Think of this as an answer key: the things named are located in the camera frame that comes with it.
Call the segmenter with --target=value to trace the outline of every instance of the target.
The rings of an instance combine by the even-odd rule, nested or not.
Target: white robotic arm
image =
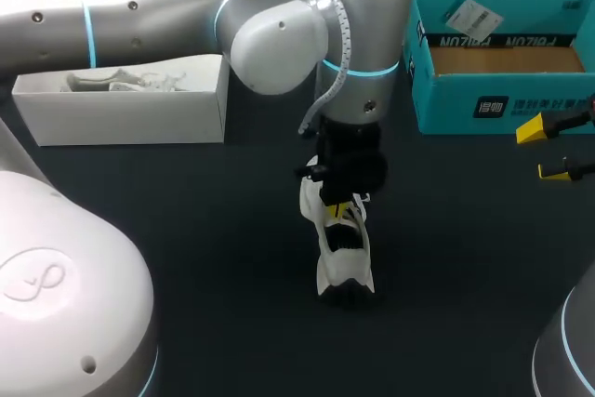
[[[0,0],[0,74],[218,53],[273,95],[318,65],[319,98],[299,129],[322,112],[317,157],[298,173],[302,214],[321,241],[319,291],[373,292],[359,198],[386,175],[377,122],[410,2]],[[155,397],[152,283],[139,251],[57,192],[1,122],[0,139],[0,396]],[[346,247],[354,232],[360,243]]]

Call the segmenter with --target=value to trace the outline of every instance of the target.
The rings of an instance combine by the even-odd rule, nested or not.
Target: yellow clamp
[[[543,130],[543,117],[541,113],[517,129],[517,144],[537,141],[539,139],[548,139]]]

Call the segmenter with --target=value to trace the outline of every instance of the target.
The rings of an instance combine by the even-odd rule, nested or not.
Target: label sticker
[[[471,39],[483,42],[503,21],[504,18],[491,9],[474,0],[465,0],[446,25]]]

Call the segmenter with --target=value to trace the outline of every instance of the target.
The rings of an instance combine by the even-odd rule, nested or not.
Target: shoe
[[[312,158],[308,165],[316,165],[317,160],[318,157]],[[333,215],[320,198],[322,187],[321,181],[304,178],[299,192],[301,214],[314,224],[318,232],[318,295],[338,293],[350,300],[358,295],[374,294],[364,201],[354,194],[342,216],[338,212]]]

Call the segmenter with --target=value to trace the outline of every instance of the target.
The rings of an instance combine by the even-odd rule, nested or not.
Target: table surface
[[[225,145],[38,148],[6,87],[0,116],[56,187],[125,232],[152,271],[163,395],[533,395],[539,334],[593,258],[595,181],[539,161],[589,137],[422,137],[400,73],[368,220],[370,310],[315,296],[316,233],[293,169],[311,80],[280,99],[233,78]]]

